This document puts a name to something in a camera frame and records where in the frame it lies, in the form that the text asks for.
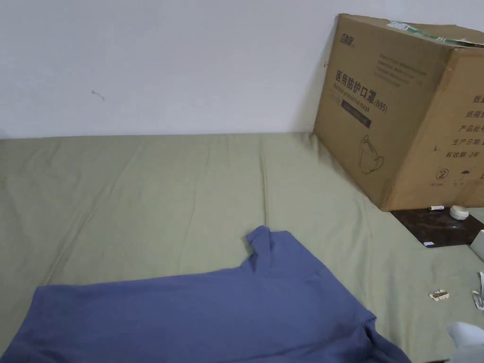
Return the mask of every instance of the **green bedsheet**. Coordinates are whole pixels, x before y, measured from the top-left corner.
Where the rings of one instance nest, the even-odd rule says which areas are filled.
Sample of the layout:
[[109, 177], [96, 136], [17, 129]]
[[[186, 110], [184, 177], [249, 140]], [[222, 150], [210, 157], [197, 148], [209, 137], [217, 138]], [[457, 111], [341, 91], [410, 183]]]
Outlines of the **green bedsheet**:
[[291, 231], [415, 362], [450, 356], [449, 322], [484, 328], [484, 262], [423, 247], [308, 134], [4, 140], [0, 215], [0, 353], [38, 285], [238, 266], [262, 224]]

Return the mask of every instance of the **white wall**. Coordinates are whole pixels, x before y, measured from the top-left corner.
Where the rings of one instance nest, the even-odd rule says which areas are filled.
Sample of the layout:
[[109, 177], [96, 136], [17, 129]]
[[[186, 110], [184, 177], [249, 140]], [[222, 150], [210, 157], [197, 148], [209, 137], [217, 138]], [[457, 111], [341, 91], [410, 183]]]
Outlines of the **white wall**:
[[470, 0], [5, 0], [0, 137], [311, 130], [336, 14], [484, 30], [483, 11]]

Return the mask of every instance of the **blue t-shirt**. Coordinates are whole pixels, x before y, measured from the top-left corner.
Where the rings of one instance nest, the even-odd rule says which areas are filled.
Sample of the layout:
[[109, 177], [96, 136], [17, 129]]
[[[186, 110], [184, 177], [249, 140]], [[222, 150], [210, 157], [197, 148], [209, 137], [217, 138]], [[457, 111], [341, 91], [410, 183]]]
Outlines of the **blue t-shirt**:
[[234, 269], [39, 287], [0, 363], [410, 362], [289, 232]]

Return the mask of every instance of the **mattress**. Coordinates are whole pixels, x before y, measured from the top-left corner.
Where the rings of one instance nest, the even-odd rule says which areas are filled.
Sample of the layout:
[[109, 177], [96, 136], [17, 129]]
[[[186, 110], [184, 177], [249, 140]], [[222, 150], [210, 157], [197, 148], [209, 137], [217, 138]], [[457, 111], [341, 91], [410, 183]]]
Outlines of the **mattress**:
[[4, 140], [0, 215], [0, 353], [37, 286], [239, 266], [259, 225], [289, 230], [414, 362], [450, 356], [449, 322], [484, 328], [484, 262], [423, 247], [310, 134]]

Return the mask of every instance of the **cardboard box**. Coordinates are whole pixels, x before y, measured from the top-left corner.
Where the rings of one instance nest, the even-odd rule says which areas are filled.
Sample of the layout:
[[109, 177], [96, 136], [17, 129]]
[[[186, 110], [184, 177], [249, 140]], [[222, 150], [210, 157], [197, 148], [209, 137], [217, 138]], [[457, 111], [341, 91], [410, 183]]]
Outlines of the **cardboard box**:
[[314, 132], [380, 209], [484, 206], [483, 44], [339, 16]]

